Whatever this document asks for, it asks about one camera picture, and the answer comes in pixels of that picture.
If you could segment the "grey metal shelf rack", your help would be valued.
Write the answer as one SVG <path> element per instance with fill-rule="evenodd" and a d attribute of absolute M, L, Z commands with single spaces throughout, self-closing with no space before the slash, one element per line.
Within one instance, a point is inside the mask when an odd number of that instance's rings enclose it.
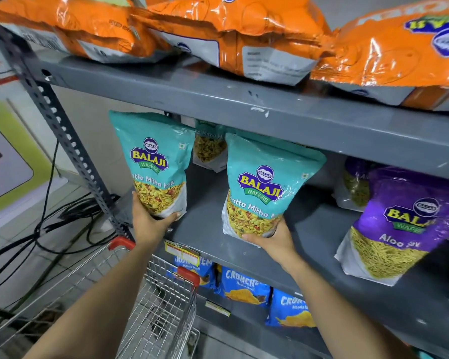
<path fill-rule="evenodd" d="M 114 66 L 33 52 L 27 42 L 0 26 L 0 51 L 40 110 L 67 156 L 113 227 L 131 238 L 120 208 L 62 108 L 52 86 L 237 127 L 346 156 L 395 165 L 449 179 L 449 116 L 378 106 L 354 100 L 299 94 L 188 68 L 194 58 L 164 64 Z M 333 257 L 355 211 L 332 207 L 311 189 L 291 204 L 304 254 L 355 305 L 407 344 L 449 359 L 449 280 L 443 249 L 430 254 L 394 287 L 345 275 Z"/>

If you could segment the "person's right hand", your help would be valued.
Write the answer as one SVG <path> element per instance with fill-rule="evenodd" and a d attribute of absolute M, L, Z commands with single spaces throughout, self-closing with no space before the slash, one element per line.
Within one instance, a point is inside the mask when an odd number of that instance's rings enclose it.
<path fill-rule="evenodd" d="M 302 258 L 295 249 L 291 232 L 284 218 L 281 218 L 275 226 L 274 234 L 266 238 L 270 240 L 270 243 L 263 248 L 265 252 L 281 265 L 284 271 L 292 275 L 295 266 L 299 265 Z"/>

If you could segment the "blue snack packet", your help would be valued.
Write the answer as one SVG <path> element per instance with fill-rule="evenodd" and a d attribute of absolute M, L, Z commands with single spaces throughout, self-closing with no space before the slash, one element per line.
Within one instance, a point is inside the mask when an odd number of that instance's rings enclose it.
<path fill-rule="evenodd" d="M 199 258 L 198 265 L 194 265 L 187 260 L 174 257 L 174 266 L 166 271 L 166 277 L 176 277 L 178 267 L 184 267 L 196 273 L 200 277 L 200 286 L 206 289 L 216 289 L 215 263 L 209 259 Z"/>
<path fill-rule="evenodd" d="M 271 287 L 233 269 L 217 265 L 217 288 L 214 293 L 229 300 L 261 307 L 268 306 Z"/>
<path fill-rule="evenodd" d="M 265 324 L 271 327 L 317 327 L 304 300 L 273 289 Z"/>

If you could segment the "green bordered wall poster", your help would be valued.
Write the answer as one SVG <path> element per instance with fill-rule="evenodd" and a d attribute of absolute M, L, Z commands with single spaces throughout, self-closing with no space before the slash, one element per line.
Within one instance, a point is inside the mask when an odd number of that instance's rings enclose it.
<path fill-rule="evenodd" d="M 0 100 L 0 212 L 45 186 L 51 169 L 50 160 L 10 105 Z"/>

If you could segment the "teal snack mix packet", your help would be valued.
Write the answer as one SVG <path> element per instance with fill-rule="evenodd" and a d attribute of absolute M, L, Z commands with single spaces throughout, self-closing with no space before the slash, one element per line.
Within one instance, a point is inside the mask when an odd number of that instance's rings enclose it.
<path fill-rule="evenodd" d="M 293 198 L 327 162 L 320 151 L 285 140 L 228 132 L 225 235 L 270 237 Z"/>
<path fill-rule="evenodd" d="M 141 203 L 157 218 L 183 216 L 196 130 L 159 113 L 110 110 L 108 117 Z"/>
<path fill-rule="evenodd" d="M 227 167 L 227 127 L 195 119 L 195 141 L 192 162 L 202 168 L 219 173 Z"/>

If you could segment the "orange snack packet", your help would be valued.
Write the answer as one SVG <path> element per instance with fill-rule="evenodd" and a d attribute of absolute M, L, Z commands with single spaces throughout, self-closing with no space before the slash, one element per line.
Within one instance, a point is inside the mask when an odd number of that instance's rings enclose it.
<path fill-rule="evenodd" d="M 131 19 L 181 52 L 260 82 L 295 86 L 335 35 L 312 0 L 168 0 Z"/>
<path fill-rule="evenodd" d="M 311 78 L 389 106 L 449 112 L 449 0 L 352 20 Z"/>
<path fill-rule="evenodd" d="M 166 0 L 0 0 L 0 26 L 102 64 L 156 63 L 175 50 L 131 12 Z"/>

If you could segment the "purple snack packet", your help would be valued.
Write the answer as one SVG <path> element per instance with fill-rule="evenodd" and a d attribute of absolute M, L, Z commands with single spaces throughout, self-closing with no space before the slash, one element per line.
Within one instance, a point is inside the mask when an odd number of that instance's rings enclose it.
<path fill-rule="evenodd" d="M 369 184 L 370 200 L 334 257 L 346 275 L 392 287 L 449 238 L 449 179 L 383 166 Z"/>
<path fill-rule="evenodd" d="M 337 179 L 333 197 L 338 207 L 364 212 L 370 200 L 369 172 L 377 163 L 348 156 L 340 177 Z"/>

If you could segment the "person's left hand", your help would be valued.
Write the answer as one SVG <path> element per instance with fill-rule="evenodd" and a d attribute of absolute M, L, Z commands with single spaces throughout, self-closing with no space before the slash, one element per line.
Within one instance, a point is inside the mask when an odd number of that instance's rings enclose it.
<path fill-rule="evenodd" d="M 136 192 L 132 193 L 132 226 L 134 239 L 138 247 L 145 247 L 153 252 L 163 240 L 167 230 L 158 230 L 155 219 L 141 203 Z"/>

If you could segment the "person's right forearm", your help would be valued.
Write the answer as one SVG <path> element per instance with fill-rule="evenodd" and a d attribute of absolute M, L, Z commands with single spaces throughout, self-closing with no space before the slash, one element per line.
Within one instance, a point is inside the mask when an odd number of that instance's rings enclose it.
<path fill-rule="evenodd" d="M 333 359 L 419 359 L 399 338 L 346 300 L 299 255 L 282 268 L 293 277 Z"/>

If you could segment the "yellow shelf price label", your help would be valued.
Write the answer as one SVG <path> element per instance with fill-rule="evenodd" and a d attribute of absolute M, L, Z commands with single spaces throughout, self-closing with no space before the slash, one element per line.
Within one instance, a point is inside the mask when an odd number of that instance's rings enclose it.
<path fill-rule="evenodd" d="M 170 240 L 164 241 L 165 251 L 177 258 L 180 258 L 191 265 L 199 266 L 200 253 L 190 247 L 175 243 Z"/>

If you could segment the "white shelf price label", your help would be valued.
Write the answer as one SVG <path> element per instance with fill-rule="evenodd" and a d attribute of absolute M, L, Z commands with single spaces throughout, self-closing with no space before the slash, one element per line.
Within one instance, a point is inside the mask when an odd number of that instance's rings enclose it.
<path fill-rule="evenodd" d="M 227 309 L 217 305 L 216 303 L 214 303 L 212 301 L 206 300 L 205 307 L 207 307 L 207 308 L 209 308 L 209 309 L 211 309 L 211 310 L 213 310 L 213 311 L 215 311 L 215 312 L 217 312 L 217 313 L 219 313 L 221 315 L 224 315 L 226 317 L 230 317 L 231 316 L 231 312 L 230 311 L 228 311 Z"/>

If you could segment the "person's left forearm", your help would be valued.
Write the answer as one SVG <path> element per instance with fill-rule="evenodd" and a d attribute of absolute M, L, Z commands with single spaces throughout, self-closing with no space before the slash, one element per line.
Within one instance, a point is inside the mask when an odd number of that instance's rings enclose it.
<path fill-rule="evenodd" d="M 159 237 L 136 237 L 134 249 L 87 290 L 23 359 L 115 359 Z"/>

